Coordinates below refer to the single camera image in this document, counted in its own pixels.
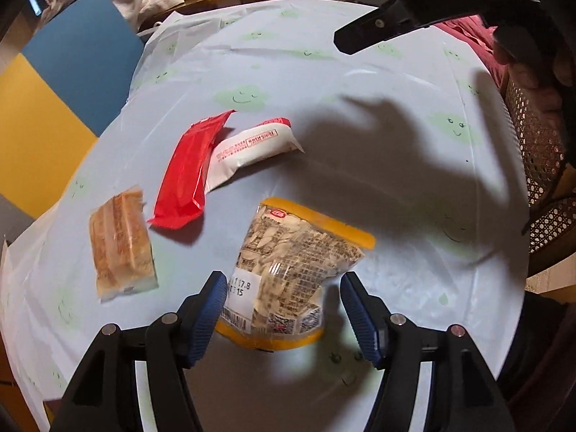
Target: snack package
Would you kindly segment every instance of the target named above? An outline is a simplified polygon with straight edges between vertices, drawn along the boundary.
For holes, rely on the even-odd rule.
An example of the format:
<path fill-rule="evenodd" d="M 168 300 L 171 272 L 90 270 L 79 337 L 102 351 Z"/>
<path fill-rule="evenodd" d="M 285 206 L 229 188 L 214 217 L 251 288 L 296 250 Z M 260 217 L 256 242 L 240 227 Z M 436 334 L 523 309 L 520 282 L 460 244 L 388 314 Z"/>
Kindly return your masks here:
<path fill-rule="evenodd" d="M 235 111 L 194 123 L 178 141 L 164 174 L 154 217 L 158 228 L 180 229 L 204 212 L 204 183 L 218 132 Z"/>
<path fill-rule="evenodd" d="M 220 142 L 212 151 L 204 192 L 223 184 L 244 166 L 300 150 L 287 118 L 273 118 Z"/>
<path fill-rule="evenodd" d="M 90 241 L 100 301 L 158 287 L 142 190 L 131 188 L 109 199 L 90 216 Z"/>
<path fill-rule="evenodd" d="M 323 287 L 350 270 L 372 235 L 282 198 L 260 203 L 252 219 L 216 331 L 236 344 L 275 351 L 324 332 Z"/>

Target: white snack wrapper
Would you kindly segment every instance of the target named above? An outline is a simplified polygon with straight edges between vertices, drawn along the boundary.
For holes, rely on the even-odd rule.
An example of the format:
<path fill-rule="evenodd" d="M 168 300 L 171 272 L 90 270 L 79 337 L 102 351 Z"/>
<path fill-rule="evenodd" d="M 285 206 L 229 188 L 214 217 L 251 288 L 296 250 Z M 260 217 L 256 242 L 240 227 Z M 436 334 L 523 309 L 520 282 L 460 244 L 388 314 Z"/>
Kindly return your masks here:
<path fill-rule="evenodd" d="M 210 156 L 204 192 L 223 184 L 244 166 L 277 154 L 300 150 L 287 118 L 273 118 L 220 142 Z"/>

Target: white tablecloth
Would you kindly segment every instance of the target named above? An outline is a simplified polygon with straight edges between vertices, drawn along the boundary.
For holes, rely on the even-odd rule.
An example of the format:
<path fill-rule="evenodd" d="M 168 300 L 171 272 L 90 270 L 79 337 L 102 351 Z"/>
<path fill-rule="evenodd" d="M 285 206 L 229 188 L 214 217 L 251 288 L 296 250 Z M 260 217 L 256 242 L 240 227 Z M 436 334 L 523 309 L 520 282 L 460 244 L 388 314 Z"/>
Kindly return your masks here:
<path fill-rule="evenodd" d="M 172 18 L 148 43 L 127 105 L 58 207 L 10 248 L 2 272 L 2 334 L 43 431 L 41 400 L 63 393 L 99 328 L 149 324 L 196 293 L 212 270 L 231 274 L 257 204 L 269 196 L 374 234 L 376 249 L 355 268 L 368 291 L 421 326 L 464 325 L 498 374 L 528 264 L 514 130 L 480 60 L 435 27 L 339 53 L 333 32 L 371 9 L 256 3 Z M 159 288 L 100 304 L 91 210 L 139 185 L 151 217 L 182 133 L 231 108 L 238 112 L 227 127 L 235 131 L 290 119 L 306 153 L 239 173 L 182 231 L 151 230 Z M 186 374 L 206 432 L 362 430 L 381 372 L 354 359 L 358 346 L 336 287 L 327 304 L 326 336 L 297 350 L 249 351 L 214 335 Z M 144 372 L 139 363 L 140 409 L 152 431 Z M 423 365 L 414 431 L 423 426 L 429 374 Z"/>

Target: rattan chair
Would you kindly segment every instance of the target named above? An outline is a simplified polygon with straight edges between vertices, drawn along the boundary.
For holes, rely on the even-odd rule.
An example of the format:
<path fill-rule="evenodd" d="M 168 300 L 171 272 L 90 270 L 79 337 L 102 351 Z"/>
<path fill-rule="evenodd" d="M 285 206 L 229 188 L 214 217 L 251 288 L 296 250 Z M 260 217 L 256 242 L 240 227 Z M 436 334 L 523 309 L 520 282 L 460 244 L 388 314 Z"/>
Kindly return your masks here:
<path fill-rule="evenodd" d="M 500 89 L 518 141 L 532 206 L 548 191 L 563 158 L 556 131 L 534 114 L 522 91 L 505 76 Z M 576 201 L 560 202 L 530 228 L 528 276 L 546 270 L 576 252 Z"/>

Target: red oval logo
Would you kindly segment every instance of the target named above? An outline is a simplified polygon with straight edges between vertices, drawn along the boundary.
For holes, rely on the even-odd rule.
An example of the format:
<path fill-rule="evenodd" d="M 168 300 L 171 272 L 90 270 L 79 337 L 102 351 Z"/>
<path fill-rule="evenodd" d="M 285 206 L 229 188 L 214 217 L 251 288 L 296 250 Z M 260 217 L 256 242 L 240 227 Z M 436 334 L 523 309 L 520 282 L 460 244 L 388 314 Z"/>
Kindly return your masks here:
<path fill-rule="evenodd" d="M 286 211 L 282 210 L 272 210 L 270 211 L 270 214 L 275 217 L 286 217 Z"/>

